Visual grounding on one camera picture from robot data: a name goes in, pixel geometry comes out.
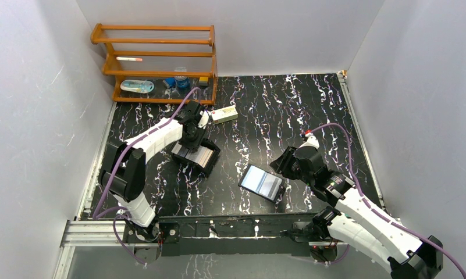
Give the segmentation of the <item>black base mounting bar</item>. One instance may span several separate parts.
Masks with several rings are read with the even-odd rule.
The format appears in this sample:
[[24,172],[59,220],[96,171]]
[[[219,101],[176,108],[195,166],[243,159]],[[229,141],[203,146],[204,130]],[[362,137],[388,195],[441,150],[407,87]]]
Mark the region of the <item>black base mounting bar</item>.
[[320,237],[309,225],[312,213],[275,213],[232,216],[160,217],[141,237],[126,225],[123,240],[138,248],[157,248],[161,256],[196,254],[290,254],[335,260],[348,252],[341,240]]

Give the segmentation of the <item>small blue block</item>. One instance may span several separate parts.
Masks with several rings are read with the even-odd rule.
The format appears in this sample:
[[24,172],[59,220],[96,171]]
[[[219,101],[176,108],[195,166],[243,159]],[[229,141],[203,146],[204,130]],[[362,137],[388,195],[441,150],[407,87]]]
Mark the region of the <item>small blue block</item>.
[[164,85],[166,88],[174,88],[176,86],[176,80],[173,77],[168,77],[163,80]]

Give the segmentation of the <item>white green red carton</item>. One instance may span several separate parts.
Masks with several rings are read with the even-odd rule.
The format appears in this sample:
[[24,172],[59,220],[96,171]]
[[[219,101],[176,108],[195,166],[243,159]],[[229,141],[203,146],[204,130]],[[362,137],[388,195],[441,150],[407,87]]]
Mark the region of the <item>white green red carton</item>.
[[236,106],[228,106],[221,109],[215,109],[211,112],[213,124],[220,124],[227,121],[235,120],[238,118]]

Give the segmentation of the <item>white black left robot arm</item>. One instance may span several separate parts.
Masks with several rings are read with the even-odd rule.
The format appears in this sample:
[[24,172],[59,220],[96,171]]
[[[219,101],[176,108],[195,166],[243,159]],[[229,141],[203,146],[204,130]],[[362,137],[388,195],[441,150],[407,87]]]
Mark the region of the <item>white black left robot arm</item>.
[[147,163],[166,147],[172,156],[208,175],[219,148],[205,137],[211,115],[196,101],[180,105],[156,125],[131,139],[108,143],[98,182],[129,214],[146,242],[159,237],[155,210],[143,193]]

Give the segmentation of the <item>white pink marker pen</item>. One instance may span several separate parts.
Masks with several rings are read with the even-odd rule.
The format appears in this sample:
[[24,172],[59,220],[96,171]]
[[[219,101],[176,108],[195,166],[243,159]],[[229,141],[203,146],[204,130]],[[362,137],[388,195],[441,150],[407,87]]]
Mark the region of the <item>white pink marker pen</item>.
[[118,61],[124,61],[124,62],[142,62],[142,58],[131,58],[131,57],[122,57],[122,56],[117,56],[116,60]]

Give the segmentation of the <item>blue jar clear lid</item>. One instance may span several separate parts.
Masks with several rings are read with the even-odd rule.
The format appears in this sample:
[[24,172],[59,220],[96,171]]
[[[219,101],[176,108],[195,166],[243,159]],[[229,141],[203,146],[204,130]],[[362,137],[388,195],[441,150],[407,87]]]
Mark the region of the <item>blue jar clear lid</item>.
[[189,76],[187,75],[187,69],[185,67],[177,67],[175,72],[175,83],[179,89],[186,89],[190,86]]

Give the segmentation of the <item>wooden shelf rack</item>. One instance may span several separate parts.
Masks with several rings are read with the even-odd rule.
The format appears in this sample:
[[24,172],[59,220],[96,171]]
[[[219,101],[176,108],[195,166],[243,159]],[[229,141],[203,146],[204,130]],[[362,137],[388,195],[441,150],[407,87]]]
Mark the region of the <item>wooden shelf rack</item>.
[[[216,102],[218,67],[215,27],[210,26],[143,26],[97,23],[90,35],[92,44],[106,51],[102,73],[115,78],[112,99],[115,102],[179,103],[198,79],[209,77],[202,88],[202,102]],[[117,56],[142,58],[142,62],[124,62]],[[185,67],[190,86],[166,88],[163,80],[175,76],[175,68]],[[122,91],[124,80],[148,80],[155,85],[148,94]]]

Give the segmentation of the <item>black card holder box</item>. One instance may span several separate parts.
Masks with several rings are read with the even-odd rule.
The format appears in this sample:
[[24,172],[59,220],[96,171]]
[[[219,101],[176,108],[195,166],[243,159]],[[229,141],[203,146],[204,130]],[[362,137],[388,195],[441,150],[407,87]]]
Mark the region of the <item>black card holder box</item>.
[[204,138],[198,149],[190,148],[175,142],[169,150],[172,158],[178,163],[190,165],[194,170],[200,171],[208,177],[219,157],[221,149],[211,140]]

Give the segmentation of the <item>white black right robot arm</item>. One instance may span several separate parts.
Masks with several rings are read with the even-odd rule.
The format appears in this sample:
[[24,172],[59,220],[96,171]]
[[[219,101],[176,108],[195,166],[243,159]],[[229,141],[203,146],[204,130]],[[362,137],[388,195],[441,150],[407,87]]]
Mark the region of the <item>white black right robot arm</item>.
[[328,206],[307,223],[294,223],[296,241],[343,241],[381,265],[391,278],[435,278],[443,268],[443,245],[430,236],[421,240],[397,227],[395,219],[365,195],[355,182],[331,170],[317,147],[288,147],[270,163],[275,173],[306,183]]

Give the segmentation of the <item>blue white plastic package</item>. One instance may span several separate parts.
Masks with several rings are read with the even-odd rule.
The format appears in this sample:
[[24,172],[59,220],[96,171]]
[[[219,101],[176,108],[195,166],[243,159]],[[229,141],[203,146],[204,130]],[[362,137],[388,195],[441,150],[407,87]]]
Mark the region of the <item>blue white plastic package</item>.
[[136,92],[139,94],[148,94],[153,91],[155,85],[148,80],[124,80],[120,83],[122,91]]

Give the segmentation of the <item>small yellow black block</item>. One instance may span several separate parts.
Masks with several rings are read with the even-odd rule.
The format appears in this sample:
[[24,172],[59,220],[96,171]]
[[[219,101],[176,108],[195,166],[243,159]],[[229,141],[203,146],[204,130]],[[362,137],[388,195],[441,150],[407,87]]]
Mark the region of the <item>small yellow black block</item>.
[[200,77],[198,79],[198,85],[200,87],[207,87],[209,85],[209,77]]

